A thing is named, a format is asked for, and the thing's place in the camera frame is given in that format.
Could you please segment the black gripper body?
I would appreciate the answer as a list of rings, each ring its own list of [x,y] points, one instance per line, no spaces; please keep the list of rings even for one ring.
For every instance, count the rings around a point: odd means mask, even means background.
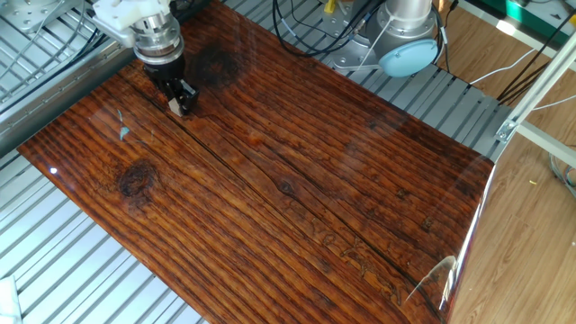
[[[185,57],[181,56],[172,62],[161,65],[145,63],[144,71],[155,82],[182,79],[185,77]]]

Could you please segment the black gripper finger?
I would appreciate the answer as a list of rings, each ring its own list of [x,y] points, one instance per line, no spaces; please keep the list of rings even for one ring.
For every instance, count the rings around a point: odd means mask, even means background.
[[[160,80],[158,88],[165,95],[168,102],[172,105],[178,106],[178,94],[180,90],[179,81],[177,79]]]
[[[178,94],[179,105],[174,105],[173,112],[178,116],[184,116],[196,105],[199,91],[183,79],[178,79],[178,81],[180,85]]]

